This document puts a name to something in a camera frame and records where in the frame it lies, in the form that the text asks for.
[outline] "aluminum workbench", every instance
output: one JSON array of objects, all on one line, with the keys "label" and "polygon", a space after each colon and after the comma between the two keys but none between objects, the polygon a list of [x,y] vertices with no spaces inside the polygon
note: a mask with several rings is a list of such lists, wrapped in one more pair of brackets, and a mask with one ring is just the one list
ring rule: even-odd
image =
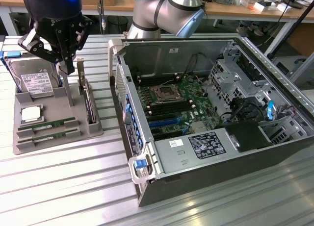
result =
[{"label": "aluminum workbench", "polygon": [[[138,208],[109,89],[108,37],[90,36],[77,52],[86,61],[102,120],[104,134],[98,138],[15,156],[11,147],[15,84],[0,66],[1,226],[314,223],[314,148],[278,166]],[[21,50],[17,41],[18,37],[7,37],[2,50]],[[77,73],[69,77],[70,82],[76,80]]]}]

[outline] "green circuit board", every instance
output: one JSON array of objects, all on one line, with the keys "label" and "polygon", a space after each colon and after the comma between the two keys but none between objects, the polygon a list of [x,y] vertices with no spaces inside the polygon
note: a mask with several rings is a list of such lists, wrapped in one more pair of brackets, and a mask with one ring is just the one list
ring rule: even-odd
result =
[{"label": "green circuit board", "polygon": [[[195,125],[199,125],[199,123],[202,122],[204,127],[199,130],[200,132],[204,131],[205,129],[214,129],[215,126],[220,123],[220,117],[208,99],[203,87],[206,88],[206,85],[204,85],[200,80],[196,79],[194,75],[186,75],[176,84],[138,87],[138,94],[149,124],[151,123],[150,120],[153,116],[148,113],[148,105],[169,103],[175,107],[176,102],[178,101],[193,101],[193,108],[190,108],[186,111],[173,112],[168,114],[174,115],[174,118],[176,119],[180,119],[177,124],[151,127],[151,132],[155,139],[162,139],[169,133],[177,134],[177,136],[196,133],[197,130],[195,129]],[[162,89],[165,91],[164,95],[169,95],[168,97],[164,96],[163,99],[168,98],[172,100],[160,101],[158,91],[160,92]],[[169,119],[158,120],[158,116],[155,116],[153,122],[164,120],[167,121]]]}]

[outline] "ram module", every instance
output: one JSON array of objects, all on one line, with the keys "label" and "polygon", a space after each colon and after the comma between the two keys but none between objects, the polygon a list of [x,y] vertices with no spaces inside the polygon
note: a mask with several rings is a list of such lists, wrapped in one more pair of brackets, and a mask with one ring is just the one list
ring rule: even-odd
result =
[{"label": "ram module", "polygon": [[51,139],[59,139],[59,138],[63,138],[66,137],[66,133],[68,132],[72,132],[72,131],[77,131],[77,128],[73,128],[67,131],[62,131],[62,132],[58,132],[58,133],[54,133],[54,134],[48,134],[48,135],[43,135],[43,136],[39,136],[36,138],[31,138],[31,139],[25,139],[22,141],[18,141],[18,143],[24,143],[24,142],[28,142],[28,141],[32,141],[33,143],[40,143],[40,142],[44,142],[44,141],[48,141]]},{"label": "ram module", "polygon": [[33,131],[39,131],[39,130],[44,130],[44,129],[56,128],[56,127],[64,126],[65,122],[72,121],[72,120],[75,120],[75,117],[70,117],[70,118],[57,120],[53,122],[44,122],[40,124],[19,127],[18,131],[25,130],[25,129],[33,129]]}]

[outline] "metal handle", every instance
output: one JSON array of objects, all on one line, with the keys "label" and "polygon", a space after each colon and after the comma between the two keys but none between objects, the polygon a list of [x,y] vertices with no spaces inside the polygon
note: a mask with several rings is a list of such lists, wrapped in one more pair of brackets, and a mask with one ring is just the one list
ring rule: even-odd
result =
[{"label": "metal handle", "polygon": [[135,184],[145,183],[147,180],[150,180],[150,179],[153,179],[153,178],[156,177],[155,176],[155,171],[153,171],[148,176],[138,177],[136,175],[136,172],[135,172],[133,164],[134,164],[135,161],[142,160],[142,159],[145,159],[146,162],[148,163],[148,161],[146,159],[146,155],[140,155],[140,156],[136,156],[136,157],[131,157],[129,159],[129,168],[130,168],[130,171],[131,171],[131,177],[132,177],[133,183],[135,183]]}]

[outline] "hard drive label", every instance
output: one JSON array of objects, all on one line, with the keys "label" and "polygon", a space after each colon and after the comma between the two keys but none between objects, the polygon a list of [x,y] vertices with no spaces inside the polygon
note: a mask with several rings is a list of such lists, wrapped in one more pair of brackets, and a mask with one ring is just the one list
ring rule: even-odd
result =
[{"label": "hard drive label", "polygon": [[52,85],[48,73],[21,75],[25,87],[31,95],[52,92]]},{"label": "hard drive label", "polygon": [[215,132],[196,135],[188,138],[197,158],[205,159],[226,153]]}]

